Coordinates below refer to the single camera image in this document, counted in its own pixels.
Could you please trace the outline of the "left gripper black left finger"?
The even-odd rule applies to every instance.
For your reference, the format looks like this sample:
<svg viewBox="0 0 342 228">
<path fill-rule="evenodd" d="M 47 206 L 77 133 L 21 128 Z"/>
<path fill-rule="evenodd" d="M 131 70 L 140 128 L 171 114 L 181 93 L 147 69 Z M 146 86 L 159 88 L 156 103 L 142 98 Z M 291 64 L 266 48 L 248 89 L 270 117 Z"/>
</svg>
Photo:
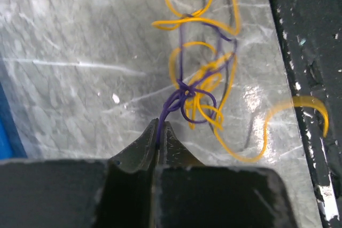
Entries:
<svg viewBox="0 0 342 228">
<path fill-rule="evenodd" d="M 149 226 L 158 122 L 153 119 L 134 142 L 111 158 L 111 227 Z"/>
</svg>

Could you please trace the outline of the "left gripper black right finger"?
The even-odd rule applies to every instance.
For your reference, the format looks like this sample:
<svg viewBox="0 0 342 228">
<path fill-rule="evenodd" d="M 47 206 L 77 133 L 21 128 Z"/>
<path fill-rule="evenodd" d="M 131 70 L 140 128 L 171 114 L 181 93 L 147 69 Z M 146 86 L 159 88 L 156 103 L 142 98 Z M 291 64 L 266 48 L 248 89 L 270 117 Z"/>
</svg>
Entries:
<svg viewBox="0 0 342 228">
<path fill-rule="evenodd" d="M 158 133 L 157 227 L 194 227 L 199 209 L 194 171 L 204 167 L 176 137 L 169 122 Z"/>
</svg>

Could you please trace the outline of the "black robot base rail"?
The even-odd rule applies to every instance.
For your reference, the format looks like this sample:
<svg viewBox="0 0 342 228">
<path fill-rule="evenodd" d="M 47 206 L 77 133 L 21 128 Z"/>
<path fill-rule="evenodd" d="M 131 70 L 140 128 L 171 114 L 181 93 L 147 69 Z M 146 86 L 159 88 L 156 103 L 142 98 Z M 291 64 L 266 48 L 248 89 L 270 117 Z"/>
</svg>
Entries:
<svg viewBox="0 0 342 228">
<path fill-rule="evenodd" d="M 341 0 L 269 0 L 295 96 L 322 101 L 329 115 L 296 116 L 323 227 L 341 227 Z"/>
</svg>

